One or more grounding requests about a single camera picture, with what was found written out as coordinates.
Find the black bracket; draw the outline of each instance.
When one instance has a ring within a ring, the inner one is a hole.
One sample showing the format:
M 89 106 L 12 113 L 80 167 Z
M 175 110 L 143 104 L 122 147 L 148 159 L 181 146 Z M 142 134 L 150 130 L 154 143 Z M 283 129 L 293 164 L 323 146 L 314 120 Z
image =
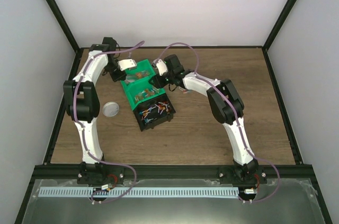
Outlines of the black bracket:
M 164 63 L 166 64 L 168 72 L 163 76 L 156 74 L 149 80 L 149 83 L 158 89 L 164 88 L 167 84 L 185 88 L 183 78 L 193 71 L 190 69 L 185 70 L 177 55 L 167 56 L 164 59 Z
M 64 82 L 64 99 L 66 104 L 66 112 L 74 121 L 73 115 L 73 96 L 83 92 L 83 98 L 77 97 L 76 114 L 78 120 L 91 122 L 94 117 L 99 115 L 100 102 L 97 96 L 93 82 L 81 82 L 77 93 L 75 93 L 75 80 L 67 80 Z
M 117 42 L 111 37 L 104 37 L 102 44 L 93 44 L 90 47 L 90 51 L 100 50 L 103 52 L 115 51 L 117 49 Z M 126 79 L 126 72 L 121 71 L 118 65 L 118 60 L 114 57 L 114 54 L 108 54 L 108 63 L 104 68 L 106 73 L 109 73 L 114 82 Z
M 78 184 L 88 184 L 90 186 L 101 186 L 104 184 L 114 184 L 114 178 L 110 175 L 115 175 L 118 178 L 117 184 L 123 183 L 124 168 L 114 166 L 108 170 L 108 166 L 101 163 L 88 164 L 80 163 L 80 171 L 78 175 Z
M 240 98 L 237 90 L 235 89 L 233 83 L 229 79 L 225 79 L 216 86 L 226 98 L 232 103 L 235 110 L 237 111 L 238 117 L 244 115 L 244 102 Z M 212 87 L 207 90 L 208 101 L 212 109 L 212 114 L 214 118 L 220 123 L 227 123 L 232 125 L 235 121 L 235 116 L 233 110 L 230 106 L 222 99 L 222 97 L 214 90 Z

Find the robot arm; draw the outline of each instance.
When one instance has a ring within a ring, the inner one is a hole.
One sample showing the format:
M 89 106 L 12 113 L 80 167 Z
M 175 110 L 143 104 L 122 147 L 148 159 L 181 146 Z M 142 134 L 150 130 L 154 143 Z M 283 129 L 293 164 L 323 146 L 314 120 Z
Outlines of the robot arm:
M 220 80 L 217 80 L 217 79 L 213 80 L 213 79 L 209 79 L 209 78 L 202 77 L 202 76 L 199 76 L 199 77 L 204 78 L 205 80 L 211 82 L 214 86 L 219 86 L 222 83 Z M 198 79 L 193 72 L 187 74 L 183 78 L 183 83 L 184 83 L 184 86 L 185 86 L 186 89 L 196 91 L 196 92 L 208 97 L 209 100 L 210 100 L 210 103 L 211 103 L 211 101 L 213 103 L 216 103 L 218 101 L 218 100 L 215 101 L 212 97 L 213 89 L 211 88 L 211 86 L 209 84 L 207 84 L 206 82 Z M 212 105 L 211 105 L 211 108 L 214 109 L 214 112 L 218 112 L 218 110 L 219 110 L 217 107 L 212 107 Z M 236 163 L 242 165 L 242 166 L 250 163 L 253 160 L 253 157 L 251 155 L 249 155 L 248 151 L 245 149 L 246 147 L 244 146 L 242 138 L 239 134 L 239 129 L 237 127 L 237 124 L 233 121 L 232 121 L 232 123 L 230 121 L 229 121 L 229 123 L 223 122 L 224 121 L 223 118 L 221 118 L 221 119 L 218 118 L 218 121 L 220 123 L 222 123 L 222 126 L 224 126 L 224 128 L 227 132 L 227 135 L 228 135 L 228 138 L 231 142 L 231 146 L 232 146 L 232 150 L 233 150 L 234 161 Z M 242 131 L 244 132 L 243 135 L 245 137 L 246 145 L 248 146 L 248 149 L 252 152 L 251 148 L 249 147 L 249 143 L 248 143 L 247 136 L 246 136 L 246 133 L 245 133 L 244 118 L 243 117 L 239 118 L 239 123 L 240 123 L 240 126 L 242 127 Z
M 83 127 L 75 122 L 75 126 L 78 129 L 82 149 L 83 149 L 83 161 L 88 164 L 94 164 L 96 161 L 91 158 L 83 145 L 83 134 L 82 130 L 85 130 L 86 144 L 91 154 L 97 159 L 103 159 L 103 153 L 99 145 L 97 130 L 96 130 L 96 119 L 100 110 L 99 98 L 95 90 L 95 84 L 99 78 L 101 71 L 105 69 L 114 82 L 118 80 L 125 80 L 126 69 L 134 68 L 137 66 L 136 62 L 132 59 L 125 59 L 118 61 L 114 59 L 112 55 L 100 55 L 98 54 L 106 51 L 115 51 L 117 43 L 112 38 L 104 38 L 102 44 L 92 45 L 88 54 L 88 59 L 84 67 L 80 70 L 79 74 L 76 75 L 73 80 L 67 80 L 64 82 L 64 99 L 66 102 L 66 112 L 73 116 L 73 96 L 74 94 L 79 95 L 77 97 L 77 116 L 79 122 L 83 124 Z M 79 92 L 75 93 L 75 85 L 82 78 Z
M 229 79 L 209 79 L 194 73 L 192 70 L 184 70 L 176 55 L 167 56 L 164 61 L 158 60 L 155 66 L 158 68 L 159 74 L 149 81 L 155 87 L 162 88 L 167 84 L 175 84 L 208 97 L 213 116 L 224 126 L 230 140 L 236 175 L 241 180 L 252 175 L 258 169 L 258 162 L 248 153 L 250 151 L 253 154 L 253 151 L 249 146 L 244 129 L 244 103 L 233 83 Z M 235 122 L 233 110 L 206 81 L 214 85 L 232 103 L 238 115 L 239 125 Z M 247 149 L 238 126 L 242 129 Z

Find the black metal frame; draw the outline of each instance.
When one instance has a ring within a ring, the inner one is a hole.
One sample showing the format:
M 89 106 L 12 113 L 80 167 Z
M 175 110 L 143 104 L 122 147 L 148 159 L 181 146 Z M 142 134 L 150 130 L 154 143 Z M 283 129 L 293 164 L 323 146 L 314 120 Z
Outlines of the black metal frame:
M 46 0 L 46 1 L 48 5 L 50 6 L 53 14 L 55 15 L 57 21 L 59 22 L 62 30 L 64 31 L 69 43 L 72 45 L 76 53 L 76 56 L 75 56 L 75 59 L 72 65 L 72 69 L 69 74 L 69 79 L 72 79 L 73 77 L 76 76 L 76 72 L 79 67 L 79 63 L 80 63 L 84 48 L 79 48 L 55 0 Z M 285 129 L 286 129 L 289 141 L 290 141 L 292 153 L 293 153 L 295 162 L 297 164 L 297 165 L 278 165 L 277 168 L 282 178 L 309 178 L 311 180 L 313 188 L 315 188 L 318 192 L 317 200 L 321 207 L 325 222 L 327 224 L 331 224 L 332 221 L 329 216 L 329 213 L 328 213 L 324 198 L 322 196 L 321 190 L 319 188 L 317 178 L 314 174 L 313 168 L 311 165 L 305 165 L 302 162 L 300 150 L 298 148 L 298 144 L 293 134 L 291 123 L 289 121 L 288 114 L 284 106 L 284 102 L 283 102 L 283 99 L 282 99 L 282 96 L 279 90 L 279 86 L 278 86 L 278 83 L 276 82 L 274 71 L 272 69 L 270 59 L 267 54 L 268 49 L 273 43 L 275 37 L 277 36 L 279 30 L 281 29 L 284 21 L 286 20 L 288 14 L 290 13 L 296 1 L 297 0 L 288 0 L 286 2 L 286 5 L 284 6 L 277 22 L 275 23 L 263 47 L 261 46 L 243 46 L 243 47 L 241 46 L 218 46 L 218 47 L 199 46 L 196 48 L 262 48 L 263 56 L 266 61 L 267 69 L 271 77 L 276 99 L 278 101 L 278 105 L 279 105 L 280 112 L 283 118 Z M 162 47 L 144 47 L 144 48 L 162 48 Z M 62 100 L 59 111 L 58 111 L 58 115 L 56 118 L 56 123 L 52 131 L 48 149 L 47 149 L 44 161 L 43 161 L 43 165 L 38 165 L 34 168 L 30 183 L 28 185 L 22 205 L 17 215 L 17 219 L 15 221 L 16 224 L 22 223 L 24 213 L 25 213 L 35 180 L 37 179 L 78 179 L 78 173 L 81 168 L 80 164 L 51 164 L 50 163 L 64 115 L 65 115 L 65 102 L 64 100 Z M 166 178 L 166 179 L 168 178 L 176 178 L 176 179 L 178 178 L 204 178 L 204 179 L 220 179 L 220 182 L 234 184 L 234 180 L 232 179 L 229 179 L 227 177 L 223 177 L 223 178 L 219 177 L 219 173 L 221 170 L 232 169 L 234 168 L 233 166 L 134 165 L 133 167 L 136 169 L 138 173 L 138 179 L 141 179 L 141 180 L 152 179 L 152 178 Z M 132 178 L 132 173 L 129 169 L 121 168 L 121 167 L 120 169 L 123 170 L 125 179 Z M 271 166 L 260 166 L 260 171 L 266 174 L 266 178 L 276 178 L 276 173 Z

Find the purple cable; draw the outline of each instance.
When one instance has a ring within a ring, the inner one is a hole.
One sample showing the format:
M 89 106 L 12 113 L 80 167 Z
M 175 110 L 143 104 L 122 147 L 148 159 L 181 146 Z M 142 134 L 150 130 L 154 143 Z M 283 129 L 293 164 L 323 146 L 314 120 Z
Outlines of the purple cable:
M 189 47 L 194 53 L 195 53 L 195 56 L 197 57 L 197 65 L 194 69 L 194 72 L 197 72 L 198 70 L 198 66 L 199 66 L 199 56 L 198 56 L 198 53 L 195 51 L 194 48 L 192 48 L 190 45 L 186 44 L 186 43 L 182 43 L 182 42 L 176 42 L 176 43 L 172 43 L 170 44 L 169 46 L 167 46 L 167 48 L 165 48 L 162 53 L 159 55 L 159 57 L 154 61 L 154 64 L 157 64 L 157 62 L 159 61 L 159 59 L 161 59 L 161 57 L 164 55 L 164 53 L 166 52 L 167 49 L 169 49 L 170 47 L 174 46 L 174 45 L 184 45 L 186 47 Z
M 89 60 L 88 63 L 85 65 L 84 67 L 84 70 L 82 71 L 83 74 L 85 74 L 90 66 L 90 64 L 92 63 L 92 61 L 94 61 L 95 58 L 101 56 L 101 55 L 109 55 L 109 54 L 114 54 L 114 53 L 124 53 L 124 52 L 130 52 L 130 51 L 133 51 L 137 48 L 139 48 L 140 46 L 142 46 L 145 42 L 144 41 L 140 41 L 138 44 L 136 44 L 133 48 L 130 48 L 130 49 L 126 49 L 126 50 L 119 50 L 119 51 L 109 51 L 109 52 L 102 52 L 102 53 L 98 53 L 97 55 L 93 56 L 93 59 Z M 81 126 L 81 129 L 82 129 L 82 136 L 83 136 L 83 145 L 84 145 L 84 148 L 87 152 L 87 154 L 92 158 L 94 159 L 95 161 L 99 162 L 99 163 L 103 163 L 103 164 L 106 164 L 106 165 L 112 165 L 112 166 L 121 166 L 121 167 L 126 167 L 126 168 L 129 168 L 133 171 L 133 174 L 134 174 L 134 181 L 132 183 L 132 185 L 128 188 L 128 190 L 126 190 L 124 193 L 122 193 L 120 196 L 114 198 L 114 199 L 110 199 L 110 200 L 105 200 L 103 201 L 102 203 L 109 203 L 109 202 L 112 202 L 112 201 L 115 201 L 115 200 L 118 200 L 120 198 L 122 198 L 123 196 L 125 196 L 126 194 L 128 194 L 132 188 L 136 185 L 136 182 L 137 182 L 137 172 L 136 170 L 130 166 L 130 165 L 127 165 L 127 164 L 122 164 L 122 163 L 113 163 L 113 162 L 104 162 L 98 158 L 96 158 L 95 156 L 93 156 L 88 147 L 87 147 L 87 144 L 86 144 L 86 140 L 85 140 L 85 128 L 84 128 L 84 125 L 79 122 L 78 120 L 78 116 L 77 116 L 77 113 L 76 113 L 76 97 L 77 97 L 77 93 L 79 91 L 79 87 L 80 87 L 80 84 L 83 80 L 84 76 L 81 76 L 79 81 L 77 82 L 76 86 L 75 86 L 75 89 L 74 89 L 74 96 L 73 96 L 73 116 L 74 116 L 74 121 L 76 123 L 78 123 L 80 126 Z M 93 196 L 94 196 L 95 192 L 91 195 L 91 200 L 92 202 L 94 202 L 94 199 L 93 199 Z

